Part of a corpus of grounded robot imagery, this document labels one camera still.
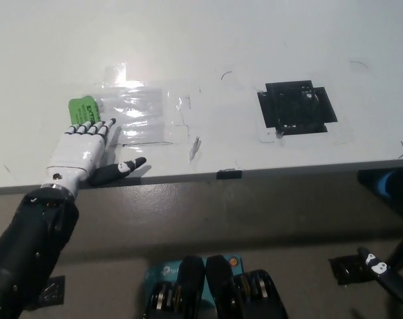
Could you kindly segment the black and white right hand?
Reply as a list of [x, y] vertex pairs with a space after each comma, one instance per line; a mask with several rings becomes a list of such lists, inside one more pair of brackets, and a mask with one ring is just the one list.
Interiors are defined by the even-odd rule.
[[365, 247], [359, 247], [358, 254], [367, 271], [373, 275], [380, 286], [403, 303], [403, 276]]

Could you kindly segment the white and black left hand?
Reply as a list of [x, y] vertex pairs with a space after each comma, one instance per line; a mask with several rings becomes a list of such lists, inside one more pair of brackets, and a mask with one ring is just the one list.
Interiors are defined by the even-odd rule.
[[123, 179], [143, 166], [146, 158], [100, 166], [109, 131], [115, 123], [111, 118], [106, 122], [71, 125], [51, 156], [41, 187], [58, 189], [74, 199], [84, 182], [99, 187]]

